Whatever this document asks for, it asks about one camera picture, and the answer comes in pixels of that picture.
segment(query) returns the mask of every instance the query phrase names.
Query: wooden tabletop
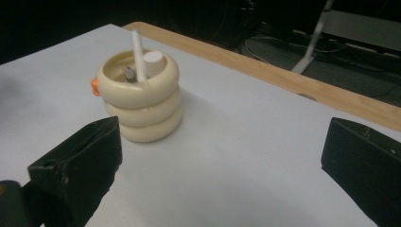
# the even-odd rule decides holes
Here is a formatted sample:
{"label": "wooden tabletop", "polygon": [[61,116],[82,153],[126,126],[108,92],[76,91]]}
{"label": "wooden tabletop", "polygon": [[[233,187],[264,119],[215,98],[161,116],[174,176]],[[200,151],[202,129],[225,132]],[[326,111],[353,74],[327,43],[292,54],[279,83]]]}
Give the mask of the wooden tabletop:
{"label": "wooden tabletop", "polygon": [[139,29],[142,35],[162,44],[264,80],[292,93],[311,97],[324,105],[401,131],[401,108],[399,107],[295,74],[157,26],[135,22],[124,26],[124,28],[127,30]]}

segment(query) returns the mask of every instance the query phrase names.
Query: table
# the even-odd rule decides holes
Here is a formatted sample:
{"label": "table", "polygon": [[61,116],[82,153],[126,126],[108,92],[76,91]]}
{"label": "table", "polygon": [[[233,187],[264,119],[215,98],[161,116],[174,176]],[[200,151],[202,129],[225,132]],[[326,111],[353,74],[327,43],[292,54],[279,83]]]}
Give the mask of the table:
{"label": "table", "polygon": [[[379,118],[375,104],[386,104],[154,26],[126,26],[133,27],[148,37],[145,47],[179,64],[184,117],[163,140],[122,139],[123,164],[87,226],[375,226],[321,170],[320,158],[333,116],[400,141],[394,127],[339,105],[347,97],[346,110],[358,103]],[[26,166],[107,117],[90,80],[101,63],[130,48],[130,33],[108,25],[0,66],[0,179],[25,184]],[[398,109],[387,110],[397,119]]]}

